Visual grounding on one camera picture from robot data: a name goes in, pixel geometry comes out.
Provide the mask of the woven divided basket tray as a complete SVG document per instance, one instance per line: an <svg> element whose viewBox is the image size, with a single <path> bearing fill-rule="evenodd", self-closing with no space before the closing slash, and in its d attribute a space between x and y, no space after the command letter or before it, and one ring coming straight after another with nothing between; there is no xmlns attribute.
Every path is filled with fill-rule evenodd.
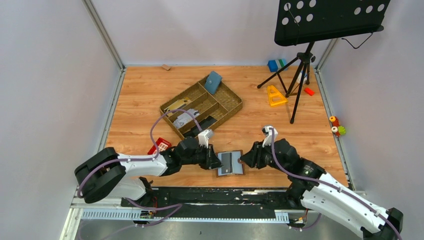
<svg viewBox="0 0 424 240"><path fill-rule="evenodd" d="M195 109L199 111L199 115L195 117L195 120L198 122L212 116L216 119L216 122L211 125L208 129L215 130L231 117L233 117L237 112L243 108L242 99L233 92L224 82L221 82L215 94L210 94L205 88L204 84L206 82L207 76L199 80L197 83L188 87L172 99L163 103L159 110L161 114L166 114L164 120L171 126L173 131L181 138L184 139L184 133L188 132L194 126L195 121L192 119L189 123L185 124L183 127L177 129L173 122L177 119L182 113L188 113L187 110ZM171 110L169 112L164 112L164 109L168 107L171 103L176 100L189 98L191 103L182 107L181 109Z"/></svg>

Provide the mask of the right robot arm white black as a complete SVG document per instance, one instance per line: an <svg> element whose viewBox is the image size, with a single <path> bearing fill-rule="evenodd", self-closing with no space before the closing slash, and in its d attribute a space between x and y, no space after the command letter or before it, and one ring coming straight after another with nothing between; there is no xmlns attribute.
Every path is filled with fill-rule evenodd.
<svg viewBox="0 0 424 240"><path fill-rule="evenodd" d="M301 157L285 139L273 144L253 143L240 160L250 168L271 167L287 174L291 185L286 202L304 207L338 222L364 240L399 240L403 213L385 209L339 183L316 163Z"/></svg>

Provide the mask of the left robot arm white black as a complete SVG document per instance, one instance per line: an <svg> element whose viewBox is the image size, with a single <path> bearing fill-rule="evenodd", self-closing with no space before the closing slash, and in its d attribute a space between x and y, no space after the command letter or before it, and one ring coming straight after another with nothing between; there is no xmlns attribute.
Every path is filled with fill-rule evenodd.
<svg viewBox="0 0 424 240"><path fill-rule="evenodd" d="M87 204L112 197L137 201L151 190L147 176L170 176L184 165L213 170L220 168L222 162L212 144L201 145L193 137L152 155L125 155L106 147L74 170L77 194Z"/></svg>

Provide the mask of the brown leather card holder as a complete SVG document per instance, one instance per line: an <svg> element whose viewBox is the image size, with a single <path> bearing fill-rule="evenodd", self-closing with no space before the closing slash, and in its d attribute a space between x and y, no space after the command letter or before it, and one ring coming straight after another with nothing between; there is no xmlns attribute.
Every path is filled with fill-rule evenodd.
<svg viewBox="0 0 424 240"><path fill-rule="evenodd" d="M245 168L240 160L242 155L242 150L223 151L217 153L217 157L221 161L222 166L217 169L216 177L245 175Z"/></svg>

